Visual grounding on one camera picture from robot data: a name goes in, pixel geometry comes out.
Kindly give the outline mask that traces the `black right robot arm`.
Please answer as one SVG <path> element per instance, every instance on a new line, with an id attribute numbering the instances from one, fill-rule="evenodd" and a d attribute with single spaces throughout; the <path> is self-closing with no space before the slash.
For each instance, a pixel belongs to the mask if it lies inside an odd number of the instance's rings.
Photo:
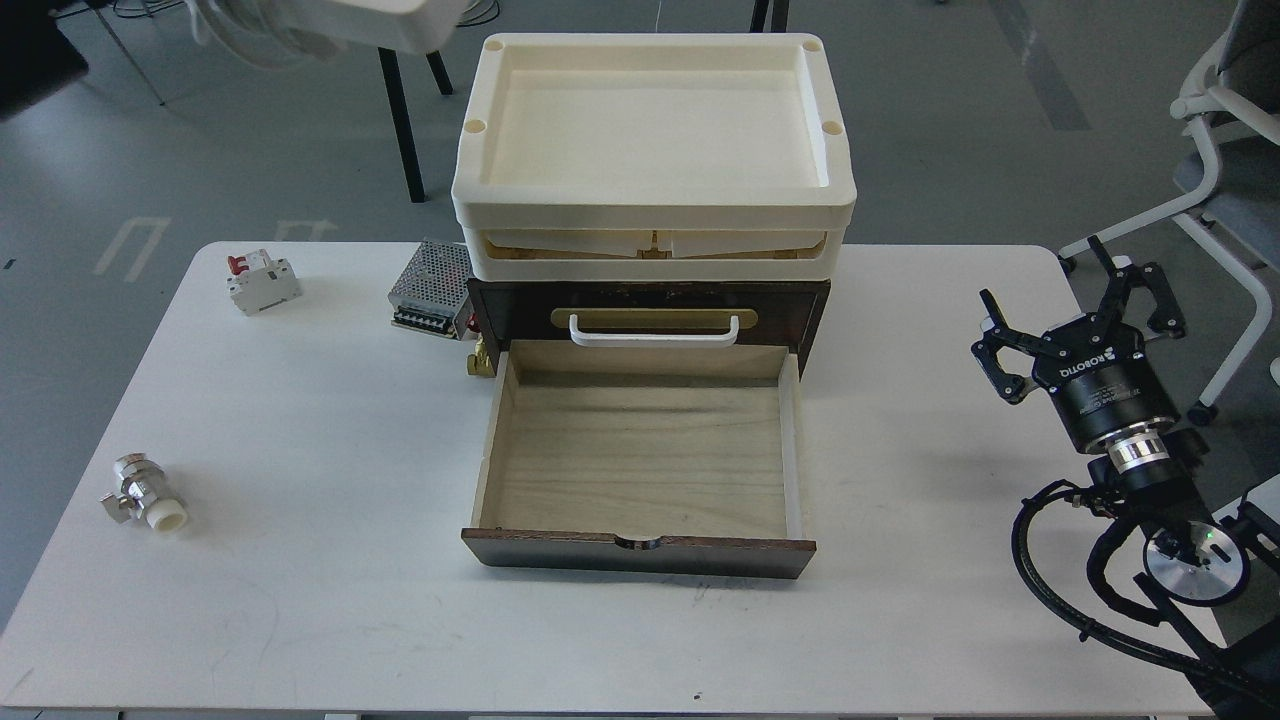
<path id="1" fill-rule="evenodd" d="M 1088 245 L 1108 274 L 1100 306 L 1043 334 L 1011 328 L 995 296 L 972 354 L 1007 404 L 1044 389 L 1075 451 L 1088 455 L 1092 483 L 1056 480 L 1025 498 L 1011 534 L 1015 568 L 1034 597 L 1079 630 L 1128 656 L 1187 678 L 1221 719 L 1277 716 L 1277 621 L 1228 647 L 1216 646 L 1184 607 L 1236 600 L 1251 564 L 1277 566 L 1277 523 L 1243 498 L 1215 520 L 1193 475 L 1207 443 L 1176 428 L 1178 410 L 1146 355 L 1152 337 L 1184 336 L 1184 315 L 1155 263 L 1115 263 Z M 1085 564 L 1093 592 L 1115 612 L 1151 626 L 1169 624 L 1190 647 L 1179 653 L 1085 615 L 1050 588 L 1029 550 L 1036 515 L 1064 501 L 1108 519 Z"/>

